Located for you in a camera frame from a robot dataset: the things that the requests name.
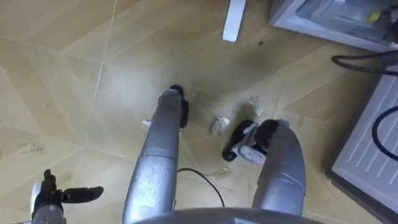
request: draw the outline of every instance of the metal tube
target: metal tube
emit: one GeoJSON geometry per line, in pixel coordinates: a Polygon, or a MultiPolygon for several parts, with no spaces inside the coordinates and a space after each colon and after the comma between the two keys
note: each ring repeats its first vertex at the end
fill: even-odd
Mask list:
{"type": "Polygon", "coordinates": [[[149,128],[131,178],[123,224],[172,211],[178,169],[178,135],[182,97],[166,90],[149,128]]]}
{"type": "Polygon", "coordinates": [[[299,140],[280,124],[271,138],[252,208],[301,215],[305,196],[305,167],[299,140]]]}

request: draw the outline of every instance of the black wire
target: black wire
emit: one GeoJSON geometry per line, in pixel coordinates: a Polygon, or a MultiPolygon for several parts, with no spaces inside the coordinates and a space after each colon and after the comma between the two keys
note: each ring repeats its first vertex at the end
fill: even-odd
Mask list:
{"type": "Polygon", "coordinates": [[[375,122],[373,123],[372,126],[372,138],[373,141],[375,143],[375,145],[380,149],[380,151],[382,153],[384,153],[386,156],[388,156],[390,159],[395,160],[398,162],[398,156],[394,155],[393,153],[391,153],[390,151],[388,151],[380,142],[379,139],[379,135],[377,133],[377,130],[379,129],[379,126],[381,124],[381,121],[383,121],[387,116],[389,116],[392,113],[398,112],[398,106],[395,106],[393,108],[390,108],[388,110],[386,110],[385,112],[383,112],[382,114],[380,114],[380,116],[378,116],[375,120],[375,122]]]}
{"type": "MultiPolygon", "coordinates": [[[[368,72],[376,75],[392,75],[395,77],[398,77],[398,72],[393,72],[393,71],[386,71],[386,70],[379,70],[379,69],[374,69],[374,68],[367,68],[367,67],[360,67],[356,65],[350,65],[347,63],[342,62],[341,60],[362,60],[362,59],[369,59],[369,58],[383,58],[383,57],[391,57],[395,56],[397,57],[398,60],[398,50],[390,50],[387,52],[382,52],[382,53],[376,53],[376,54],[369,54],[369,55],[360,55],[360,56],[345,56],[345,55],[335,55],[332,56],[331,61],[335,63],[336,65],[339,65],[343,68],[347,68],[350,70],[358,71],[358,72],[368,72]]],[[[377,130],[379,129],[379,126],[381,122],[390,114],[398,112],[398,106],[395,106],[393,108],[390,108],[380,114],[376,120],[373,123],[372,126],[372,139],[376,147],[388,158],[397,161],[398,162],[398,156],[394,155],[390,151],[388,151],[380,142],[379,139],[379,134],[377,130]]]]}
{"type": "Polygon", "coordinates": [[[221,200],[221,204],[223,205],[223,208],[225,207],[224,199],[221,196],[220,192],[217,190],[217,188],[201,172],[199,172],[199,171],[197,171],[195,169],[191,169],[191,168],[181,168],[177,172],[182,172],[182,171],[194,172],[194,173],[198,174],[201,178],[203,178],[205,181],[207,181],[213,187],[213,189],[217,192],[217,194],[218,194],[218,196],[219,196],[219,198],[221,200]]]}
{"type": "Polygon", "coordinates": [[[379,75],[392,75],[392,76],[398,77],[398,72],[386,71],[386,70],[380,70],[380,69],[368,68],[368,67],[361,67],[361,66],[357,66],[357,65],[350,65],[348,63],[341,61],[341,60],[363,60],[363,59],[369,59],[369,58],[391,57],[394,55],[398,57],[398,50],[390,50],[390,51],[383,52],[383,53],[360,55],[360,56],[335,55],[335,56],[332,56],[331,61],[333,63],[335,63],[336,65],[339,65],[343,68],[347,68],[347,69],[354,70],[354,71],[368,72],[368,73],[379,74],[379,75]]]}

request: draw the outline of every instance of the wooden floor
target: wooden floor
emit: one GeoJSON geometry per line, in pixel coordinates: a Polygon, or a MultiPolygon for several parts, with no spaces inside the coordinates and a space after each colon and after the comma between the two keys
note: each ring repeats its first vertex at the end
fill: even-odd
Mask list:
{"type": "MultiPolygon", "coordinates": [[[[69,223],[120,223],[147,132],[142,120],[174,83],[184,86],[191,106],[180,167],[208,174],[226,206],[251,205],[261,169],[222,160],[233,126],[247,118],[284,118],[305,157],[303,215],[324,223],[377,223],[323,173],[374,82],[330,57],[363,51],[269,27],[268,1],[248,1],[235,43],[221,40],[228,0],[1,4],[0,223],[29,219],[32,185],[48,168],[61,189],[105,188],[95,202],[66,205],[69,223]],[[208,132],[214,115],[231,120],[221,134],[208,132]]],[[[179,176],[177,209],[219,206],[206,182],[179,176]]]]}

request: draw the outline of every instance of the small debris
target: small debris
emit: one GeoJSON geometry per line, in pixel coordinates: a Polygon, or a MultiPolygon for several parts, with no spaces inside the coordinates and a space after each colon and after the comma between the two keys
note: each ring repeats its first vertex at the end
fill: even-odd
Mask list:
{"type": "Polygon", "coordinates": [[[303,125],[304,125],[304,117],[299,116],[297,121],[297,126],[301,128],[303,125]]]}
{"type": "Polygon", "coordinates": [[[261,116],[264,114],[264,110],[261,109],[259,105],[260,97],[259,96],[252,96],[250,97],[250,104],[253,106],[254,113],[257,116],[261,116]]]}
{"type": "Polygon", "coordinates": [[[229,126],[230,122],[228,118],[216,115],[213,117],[208,131],[210,134],[221,134],[229,126]]]}
{"type": "Polygon", "coordinates": [[[37,142],[32,143],[19,143],[17,145],[18,150],[21,150],[21,154],[43,154],[44,148],[37,145],[37,142]]]}

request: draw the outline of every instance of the dust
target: dust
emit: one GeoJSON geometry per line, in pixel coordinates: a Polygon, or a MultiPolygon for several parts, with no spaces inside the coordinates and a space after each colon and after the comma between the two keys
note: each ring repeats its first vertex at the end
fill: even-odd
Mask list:
{"type": "Polygon", "coordinates": [[[39,146],[37,142],[24,142],[17,145],[17,149],[21,154],[43,154],[44,148],[39,146]]]}

